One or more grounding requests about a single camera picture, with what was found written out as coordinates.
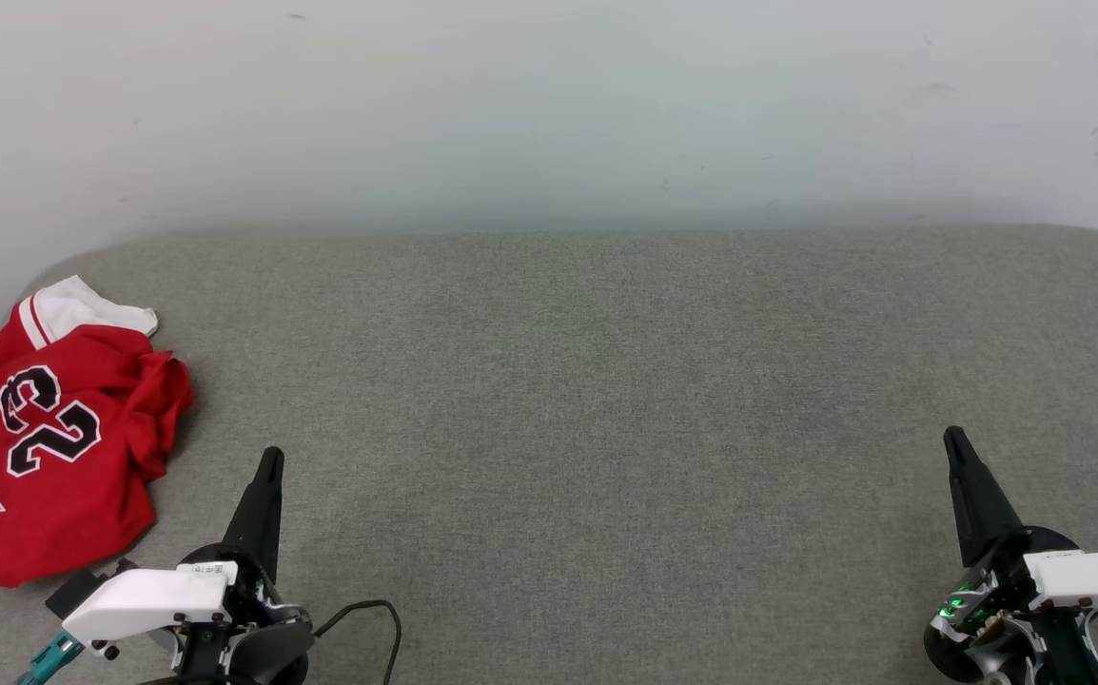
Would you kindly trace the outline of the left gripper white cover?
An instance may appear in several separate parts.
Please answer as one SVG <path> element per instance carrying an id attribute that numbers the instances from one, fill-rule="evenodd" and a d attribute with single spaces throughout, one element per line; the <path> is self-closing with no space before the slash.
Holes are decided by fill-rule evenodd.
<path id="1" fill-rule="evenodd" d="M 274 586 L 283 475 L 284 452 L 267 447 L 222 543 L 176 568 L 123 565 L 96 579 L 63 613 L 63 630 L 102 655 L 124 638 L 149 635 L 170 650 L 172 669 L 304 669 L 311 616 Z"/>

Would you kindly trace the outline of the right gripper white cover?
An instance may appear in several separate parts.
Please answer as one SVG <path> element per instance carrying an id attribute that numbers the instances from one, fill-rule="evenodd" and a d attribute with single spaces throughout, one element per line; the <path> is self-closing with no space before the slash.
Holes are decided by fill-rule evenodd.
<path id="1" fill-rule="evenodd" d="M 1024 526 L 962 426 L 942 440 L 966 573 L 926 628 L 932 667 L 962 684 L 1098 684 L 1098 552 Z"/>

